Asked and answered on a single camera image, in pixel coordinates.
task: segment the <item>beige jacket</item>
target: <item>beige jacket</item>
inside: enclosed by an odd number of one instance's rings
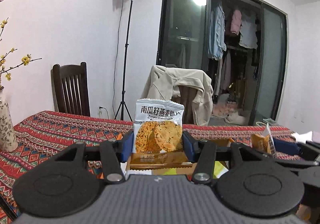
[[[192,101],[194,123],[208,125],[212,112],[211,78],[199,69],[178,69],[153,66],[141,98],[171,100],[180,97],[179,86],[197,89]]]

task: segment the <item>black circular joint cover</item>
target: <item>black circular joint cover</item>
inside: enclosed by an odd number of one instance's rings
[[[44,218],[79,212],[92,204],[99,192],[99,180],[70,162],[38,166],[17,179],[12,189],[22,212]]]
[[[216,193],[232,210],[271,218],[297,210],[304,186],[298,176],[276,163],[252,161],[222,175]]]
[[[320,166],[300,170],[298,176],[305,187],[302,203],[312,208],[320,207]]]

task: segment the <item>geometric pattern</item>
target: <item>geometric pattern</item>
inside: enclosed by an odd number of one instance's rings
[[[132,122],[92,118],[86,116],[43,111],[29,116],[14,127],[18,148],[11,153],[0,152],[0,194],[17,212],[12,197],[12,185],[26,171],[47,160],[50,156],[77,141],[87,146],[97,146],[105,140],[113,141],[119,133],[132,129]],[[196,139],[232,138],[236,142],[251,145],[251,134],[263,131],[261,127],[202,127],[183,125]],[[285,127],[271,127],[272,136],[293,142],[292,131]],[[282,159],[293,159],[279,154]],[[97,177],[101,175],[100,162],[88,162],[89,171]],[[0,209],[0,224],[10,223]]]

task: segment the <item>floral vase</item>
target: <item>floral vase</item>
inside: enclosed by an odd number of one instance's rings
[[[12,152],[18,147],[16,134],[13,129],[8,103],[0,88],[0,150],[6,153]]]

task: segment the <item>pink jacket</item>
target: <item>pink jacket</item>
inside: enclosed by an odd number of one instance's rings
[[[231,21],[231,27],[230,27],[231,33],[239,35],[240,26],[241,26],[241,12],[238,9],[235,9],[235,11],[233,12],[232,21]]]

